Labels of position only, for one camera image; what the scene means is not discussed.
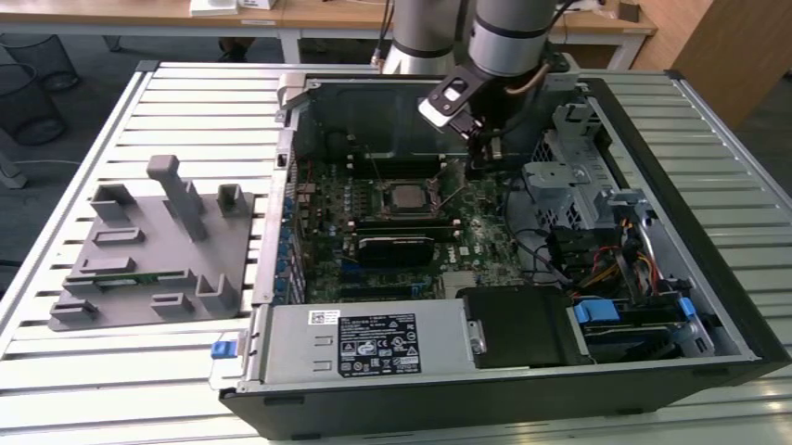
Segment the circuit board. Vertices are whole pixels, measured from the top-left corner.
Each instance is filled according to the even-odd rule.
[[[477,286],[525,283],[517,245],[506,234],[501,214],[507,181],[499,176],[466,181],[460,162],[442,165],[435,178],[372,180],[355,178],[348,164],[300,163],[298,202],[308,303],[442,299],[447,293],[439,277],[458,271],[469,272]],[[426,191],[426,199],[419,190]],[[452,239],[436,238],[430,261],[419,267],[363,267],[355,257],[362,232],[355,223],[403,223],[398,208],[392,212],[386,209],[387,202],[390,208],[400,203],[412,211],[423,211],[426,204],[431,210],[414,213],[414,217],[450,224],[438,230],[447,230]]]

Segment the motherboard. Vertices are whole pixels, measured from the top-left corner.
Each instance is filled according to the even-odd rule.
[[[470,181],[442,155],[298,164],[308,303],[452,299],[465,287],[525,283],[506,176]]]

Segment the metal rack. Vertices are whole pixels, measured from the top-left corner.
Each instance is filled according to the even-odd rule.
[[[255,280],[268,177],[280,124],[283,72],[367,67],[161,63],[132,76],[92,150],[0,302],[0,444],[260,444],[217,401],[209,346],[248,325],[232,320],[54,333],[45,326],[91,228],[99,184],[157,193],[153,154],[181,159],[199,193],[232,180],[256,195],[244,282]],[[684,81],[657,73],[589,70],[618,96],[684,198],[782,343],[792,350],[792,205]],[[630,180],[629,167],[622,165]],[[784,443],[792,427],[792,368],[737,388],[701,392],[657,413],[431,430],[322,443]]]

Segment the screw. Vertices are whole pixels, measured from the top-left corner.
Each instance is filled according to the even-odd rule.
[[[474,354],[481,354],[483,352],[483,348],[481,347],[481,341],[471,338],[470,339],[470,349],[473,350]]]

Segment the wooden desk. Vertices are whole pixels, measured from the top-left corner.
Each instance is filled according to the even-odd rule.
[[[286,2],[272,10],[240,8],[235,16],[189,17],[189,0],[2,0],[0,23],[117,26],[240,27],[241,20],[280,24]]]
[[[0,0],[0,32],[276,37],[286,63],[299,63],[302,38],[378,38],[383,6],[371,1],[279,0],[272,10],[192,18],[189,0]],[[565,15],[550,41],[614,46],[607,68],[618,70],[630,67],[654,31],[647,20],[629,23],[582,12]]]

